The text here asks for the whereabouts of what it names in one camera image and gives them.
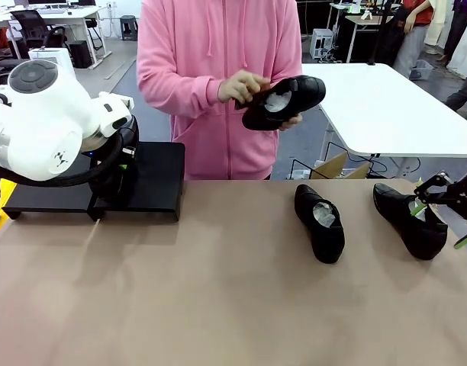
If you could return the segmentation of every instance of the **black pole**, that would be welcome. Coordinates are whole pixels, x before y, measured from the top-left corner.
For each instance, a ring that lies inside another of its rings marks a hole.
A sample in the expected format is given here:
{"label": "black pole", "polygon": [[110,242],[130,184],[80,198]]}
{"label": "black pole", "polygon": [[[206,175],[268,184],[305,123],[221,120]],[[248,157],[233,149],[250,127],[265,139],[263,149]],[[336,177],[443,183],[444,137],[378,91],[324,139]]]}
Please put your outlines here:
{"label": "black pole", "polygon": [[393,5],[393,0],[386,0],[382,19],[378,27],[378,35],[376,36],[376,44],[374,46],[374,49],[372,50],[372,55],[371,55],[371,58],[369,59],[368,65],[375,65],[379,47],[381,46],[386,21],[388,20],[389,13],[391,11],[391,5]]}

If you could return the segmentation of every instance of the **black platform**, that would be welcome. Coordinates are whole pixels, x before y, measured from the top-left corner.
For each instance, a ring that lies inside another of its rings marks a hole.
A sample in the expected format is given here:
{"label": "black platform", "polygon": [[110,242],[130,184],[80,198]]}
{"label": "black platform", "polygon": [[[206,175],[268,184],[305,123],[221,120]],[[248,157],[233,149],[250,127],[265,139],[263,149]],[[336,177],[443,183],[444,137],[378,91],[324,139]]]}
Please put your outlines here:
{"label": "black platform", "polygon": [[[22,212],[86,213],[94,221],[107,211],[162,212],[179,220],[184,181],[185,147],[181,143],[139,143],[136,176],[119,201],[97,199],[88,185],[69,188],[35,188],[19,185],[3,208],[13,220]],[[67,174],[89,169],[80,156]]]}

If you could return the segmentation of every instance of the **keyboard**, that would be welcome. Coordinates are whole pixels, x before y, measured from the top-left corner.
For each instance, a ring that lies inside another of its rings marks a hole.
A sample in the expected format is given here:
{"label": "keyboard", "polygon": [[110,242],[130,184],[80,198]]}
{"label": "keyboard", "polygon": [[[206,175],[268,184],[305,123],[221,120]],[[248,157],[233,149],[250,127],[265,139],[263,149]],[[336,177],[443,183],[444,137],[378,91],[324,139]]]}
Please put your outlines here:
{"label": "keyboard", "polygon": [[66,10],[64,9],[38,9],[39,14],[64,14]]}

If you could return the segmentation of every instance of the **black shoe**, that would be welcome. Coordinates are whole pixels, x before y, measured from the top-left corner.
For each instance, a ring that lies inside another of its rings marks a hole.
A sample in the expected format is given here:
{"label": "black shoe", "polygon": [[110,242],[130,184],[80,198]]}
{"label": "black shoe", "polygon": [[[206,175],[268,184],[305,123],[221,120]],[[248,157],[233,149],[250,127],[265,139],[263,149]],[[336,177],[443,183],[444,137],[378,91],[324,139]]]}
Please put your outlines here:
{"label": "black shoe", "polygon": [[[330,227],[325,227],[315,220],[313,209],[320,202],[328,204],[332,208],[335,221]],[[296,188],[295,211],[298,218],[310,231],[311,247],[315,257],[320,262],[327,264],[337,262],[345,246],[345,237],[338,209],[307,185],[299,185]]]}
{"label": "black shoe", "polygon": [[[289,102],[280,111],[268,102],[269,96],[286,95]],[[320,104],[325,98],[325,84],[320,79],[311,76],[297,76],[283,79],[273,88],[261,91],[253,96],[253,101],[246,104],[236,104],[236,109],[248,107],[242,122],[245,128],[256,131],[273,131],[281,127],[283,122],[296,117],[298,113],[307,111]]]}
{"label": "black shoe", "polygon": [[429,207],[425,210],[425,221],[411,216],[408,205],[415,201],[415,195],[377,184],[373,197],[376,209],[395,227],[413,257],[429,261],[440,253],[447,242],[447,225]]}

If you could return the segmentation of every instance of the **person's left hand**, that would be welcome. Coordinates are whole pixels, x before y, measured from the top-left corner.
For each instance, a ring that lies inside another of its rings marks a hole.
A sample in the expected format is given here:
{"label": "person's left hand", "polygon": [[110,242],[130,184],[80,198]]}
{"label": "person's left hand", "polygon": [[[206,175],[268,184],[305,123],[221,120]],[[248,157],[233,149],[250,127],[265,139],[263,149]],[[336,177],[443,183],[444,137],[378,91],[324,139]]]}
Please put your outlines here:
{"label": "person's left hand", "polygon": [[404,33],[409,34],[411,30],[413,29],[415,25],[415,20],[417,19],[417,16],[415,13],[411,12],[408,17],[407,21],[404,23]]}
{"label": "person's left hand", "polygon": [[303,117],[301,116],[301,114],[299,114],[298,116],[296,117],[293,117],[293,118],[290,118],[290,120],[288,122],[284,122],[281,127],[279,128],[280,131],[286,131],[286,130],[289,130],[290,128],[296,126],[297,124],[299,124],[300,122],[303,121]]}

